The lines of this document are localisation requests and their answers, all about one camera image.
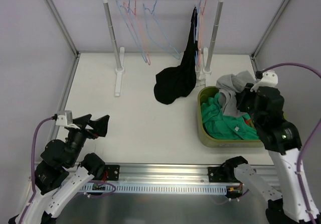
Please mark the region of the green tank top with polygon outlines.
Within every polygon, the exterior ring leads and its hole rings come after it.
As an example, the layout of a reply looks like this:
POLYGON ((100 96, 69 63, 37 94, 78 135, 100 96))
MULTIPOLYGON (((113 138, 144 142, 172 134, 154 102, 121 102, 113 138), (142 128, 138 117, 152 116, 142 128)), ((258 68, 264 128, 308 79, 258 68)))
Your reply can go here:
POLYGON ((207 133, 218 140, 259 140, 257 131, 245 124, 249 114, 239 118, 224 116, 218 102, 219 94, 201 104, 202 124, 207 133))

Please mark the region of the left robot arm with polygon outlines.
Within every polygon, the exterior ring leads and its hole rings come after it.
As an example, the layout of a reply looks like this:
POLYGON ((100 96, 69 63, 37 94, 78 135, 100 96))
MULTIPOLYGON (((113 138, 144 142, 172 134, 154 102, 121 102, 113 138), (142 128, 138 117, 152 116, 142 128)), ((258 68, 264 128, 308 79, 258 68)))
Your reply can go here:
POLYGON ((36 127, 31 152, 32 189, 22 211, 9 219, 9 223, 53 223, 66 204, 83 185, 104 175, 105 163, 95 153, 87 154, 77 165, 75 174, 69 179, 68 169, 76 166, 86 140, 105 137, 108 130, 109 115, 96 120, 87 114, 72 117, 70 110, 54 114, 42 120, 36 127), (41 162, 35 165, 35 148, 41 125, 54 120, 57 126, 68 130, 65 141, 51 140, 41 154, 41 162))

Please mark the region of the pink wire hanger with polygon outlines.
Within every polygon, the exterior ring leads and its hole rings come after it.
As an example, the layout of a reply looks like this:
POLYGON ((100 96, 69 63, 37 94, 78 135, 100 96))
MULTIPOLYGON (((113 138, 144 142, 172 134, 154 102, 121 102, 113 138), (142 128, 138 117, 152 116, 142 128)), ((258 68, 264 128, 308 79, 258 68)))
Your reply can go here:
POLYGON ((143 58, 143 61, 148 66, 150 66, 151 60, 150 60, 149 52, 147 50, 142 26, 141 26, 140 20, 138 19, 138 14, 137 14, 137 0, 134 0, 133 2, 133 6, 134 6, 133 9, 131 8, 131 0, 128 0, 127 2, 123 2, 122 6, 125 9, 125 14, 130 24, 129 32, 132 34, 132 38, 143 58))

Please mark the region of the grey tank top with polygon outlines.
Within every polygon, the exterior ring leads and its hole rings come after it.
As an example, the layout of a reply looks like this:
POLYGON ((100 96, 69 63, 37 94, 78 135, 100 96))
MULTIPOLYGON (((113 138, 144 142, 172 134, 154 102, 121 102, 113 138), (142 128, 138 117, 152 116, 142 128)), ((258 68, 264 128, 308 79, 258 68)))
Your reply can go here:
POLYGON ((216 88, 219 90, 218 102, 224 116, 239 118, 246 114, 237 110, 236 94, 243 91, 247 83, 255 83, 249 71, 218 78, 216 82, 216 88))

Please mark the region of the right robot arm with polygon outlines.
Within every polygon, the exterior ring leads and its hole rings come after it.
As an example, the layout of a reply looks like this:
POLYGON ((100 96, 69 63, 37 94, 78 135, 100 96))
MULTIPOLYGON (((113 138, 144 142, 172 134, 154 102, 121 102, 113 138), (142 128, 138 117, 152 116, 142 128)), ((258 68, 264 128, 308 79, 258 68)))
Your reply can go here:
POLYGON ((275 87, 253 87, 248 83, 238 94, 237 109, 249 114, 274 164, 281 190, 270 186, 241 156, 225 161, 224 177, 245 184, 266 205, 269 223, 320 223, 320 211, 304 173, 298 129, 283 116, 284 98, 275 87))

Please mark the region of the red tank top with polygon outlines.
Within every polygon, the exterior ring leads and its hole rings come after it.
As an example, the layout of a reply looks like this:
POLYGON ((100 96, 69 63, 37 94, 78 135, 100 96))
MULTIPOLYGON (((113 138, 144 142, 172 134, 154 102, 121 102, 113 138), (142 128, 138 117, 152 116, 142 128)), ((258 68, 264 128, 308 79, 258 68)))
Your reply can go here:
POLYGON ((253 123, 253 121, 251 119, 248 119, 248 120, 244 119, 244 122, 249 127, 254 128, 254 123, 253 123))

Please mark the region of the light blue wire hanger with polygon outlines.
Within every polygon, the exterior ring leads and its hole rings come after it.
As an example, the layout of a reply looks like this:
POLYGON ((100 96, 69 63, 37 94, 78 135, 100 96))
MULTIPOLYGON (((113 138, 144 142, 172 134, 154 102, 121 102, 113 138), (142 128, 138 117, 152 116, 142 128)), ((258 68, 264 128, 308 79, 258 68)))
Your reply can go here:
POLYGON ((116 1, 117 8, 134 40, 136 47, 141 54, 143 61, 150 65, 150 56, 146 46, 146 40, 142 30, 141 23, 137 15, 137 0, 128 0, 127 2, 116 1))

